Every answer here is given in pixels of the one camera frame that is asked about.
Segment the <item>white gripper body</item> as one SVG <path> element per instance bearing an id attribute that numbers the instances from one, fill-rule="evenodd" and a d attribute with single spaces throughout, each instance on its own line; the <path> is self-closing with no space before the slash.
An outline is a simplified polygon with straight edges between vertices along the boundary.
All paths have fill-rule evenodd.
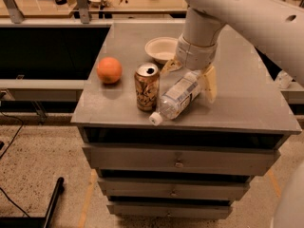
<path id="1" fill-rule="evenodd" d="M 197 47 L 188 43 L 181 35 L 178 39 L 175 57 L 183 67 L 190 70 L 201 70 L 213 63 L 217 47 L 218 44 Z"/>

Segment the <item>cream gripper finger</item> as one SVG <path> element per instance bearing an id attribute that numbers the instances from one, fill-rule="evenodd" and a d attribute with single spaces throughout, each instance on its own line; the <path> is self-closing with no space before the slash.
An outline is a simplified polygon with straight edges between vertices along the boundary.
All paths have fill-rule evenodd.
<path id="1" fill-rule="evenodd" d="M 179 70 L 181 68 L 181 63 L 176 59 L 170 59 L 166 62 L 161 70 L 161 74 L 167 74 L 172 71 Z"/>
<path id="2" fill-rule="evenodd" d="M 202 72 L 205 96 L 209 103 L 213 103 L 217 98 L 217 73 L 213 65 L 209 65 Z"/>

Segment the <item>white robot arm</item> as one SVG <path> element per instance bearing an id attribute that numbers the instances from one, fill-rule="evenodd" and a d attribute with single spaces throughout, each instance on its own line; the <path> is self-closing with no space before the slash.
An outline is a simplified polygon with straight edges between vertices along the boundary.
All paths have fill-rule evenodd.
<path id="1" fill-rule="evenodd" d="M 226 25 L 241 34 L 276 65 L 304 84 L 303 9 L 279 0 L 184 0 L 186 20 L 175 59 L 202 71 L 207 99 L 217 97 L 212 66 L 217 39 Z"/>

